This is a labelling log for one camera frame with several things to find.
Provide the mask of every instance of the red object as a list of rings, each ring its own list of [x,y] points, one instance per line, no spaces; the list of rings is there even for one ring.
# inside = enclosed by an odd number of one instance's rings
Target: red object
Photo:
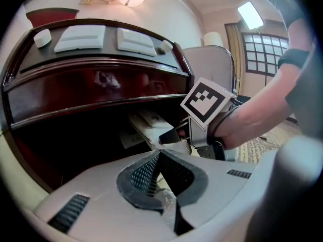
[[[44,8],[26,13],[34,28],[63,20],[76,19],[79,10],[70,8]]]

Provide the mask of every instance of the wooden cabinet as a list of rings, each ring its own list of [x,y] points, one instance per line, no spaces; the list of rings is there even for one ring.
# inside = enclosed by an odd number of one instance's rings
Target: wooden cabinet
[[[103,48],[54,53],[63,31],[80,24],[106,25]],[[107,146],[111,146],[111,152],[120,148],[117,134],[113,134],[114,119],[120,120],[122,114],[120,105],[148,103],[144,106],[159,110],[175,124],[185,116],[179,104],[192,87],[194,76],[179,45],[172,43],[171,52],[156,57],[120,51],[116,40],[118,27],[149,35],[155,47],[165,39],[115,21],[56,22],[32,29],[12,52],[2,72],[0,115],[5,135],[25,169],[45,184],[43,187],[55,189],[62,184],[60,176],[67,182],[87,167],[116,159],[102,155]],[[52,41],[38,49],[33,37],[43,29],[50,30]],[[111,126],[112,134],[105,137],[100,133],[100,125]],[[83,137],[89,132],[92,138],[87,144]],[[79,141],[86,148],[78,148]],[[98,141],[106,141],[105,147],[98,146]],[[95,155],[87,158],[85,152],[90,151]],[[72,152],[79,155],[77,163]],[[64,159],[68,164],[62,167]]]

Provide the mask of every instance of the dark wood panel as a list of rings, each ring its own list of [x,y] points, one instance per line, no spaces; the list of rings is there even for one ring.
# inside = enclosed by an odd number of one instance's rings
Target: dark wood panel
[[[25,82],[33,80],[35,78],[57,74],[64,72],[67,69],[80,69],[80,68],[91,68],[91,69],[106,69],[110,68],[126,68],[126,69],[137,69],[137,70],[149,70],[149,71],[162,71],[169,74],[181,75],[189,77],[189,74],[184,72],[178,72],[176,68],[166,66],[163,64],[147,62],[139,59],[127,58],[127,57],[83,57],[67,59],[60,62],[55,62],[47,65],[43,65],[37,68],[33,68],[28,73],[20,75],[12,81],[4,85],[4,91],[9,91],[14,87],[21,85]]]
[[[174,45],[175,47],[173,49],[173,53],[176,56],[183,72],[187,73],[189,76],[189,79],[186,83],[186,92],[188,93],[194,86],[195,76],[181,46],[177,43],[174,43]]]
[[[25,82],[10,91],[13,122],[83,105],[127,103],[134,98],[185,94],[187,76],[138,69],[135,66],[96,66],[69,69]]]

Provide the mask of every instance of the curtain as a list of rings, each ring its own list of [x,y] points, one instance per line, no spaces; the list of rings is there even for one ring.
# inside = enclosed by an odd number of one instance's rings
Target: curtain
[[[236,90],[237,94],[240,94],[242,90],[243,73],[245,72],[246,66],[244,45],[238,23],[226,24],[225,28],[228,36],[229,50],[234,61],[234,72],[237,78]]]

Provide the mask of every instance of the glossy wood surface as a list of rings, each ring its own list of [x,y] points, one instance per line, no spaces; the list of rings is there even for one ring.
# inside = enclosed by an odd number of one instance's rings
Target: glossy wood surface
[[[23,73],[32,69],[34,67],[38,67],[44,64],[52,63],[52,62],[60,62],[69,58],[82,58],[85,56],[101,56],[101,57],[109,57],[109,56],[126,56],[126,57],[134,57],[134,59],[144,59],[151,62],[156,62],[164,65],[168,65],[173,67],[175,70],[182,72],[181,67],[176,60],[173,52],[169,52],[166,54],[161,54],[157,56],[149,56],[139,53],[133,53],[128,51],[118,50],[118,42],[117,42],[117,27],[106,26],[103,48],[91,48],[91,49],[75,49],[69,51],[63,51],[59,53],[54,52],[54,48],[59,41],[63,32],[67,29],[67,27],[55,28],[50,30],[51,34],[51,42],[42,47],[37,48],[33,43],[31,44],[28,52],[26,53],[24,59],[22,60],[19,66],[19,73]],[[162,40],[151,37],[151,40],[154,44],[154,47],[160,47]]]
[[[74,66],[26,81],[8,91],[13,123],[77,107],[160,95],[185,95],[187,76],[132,64]]]

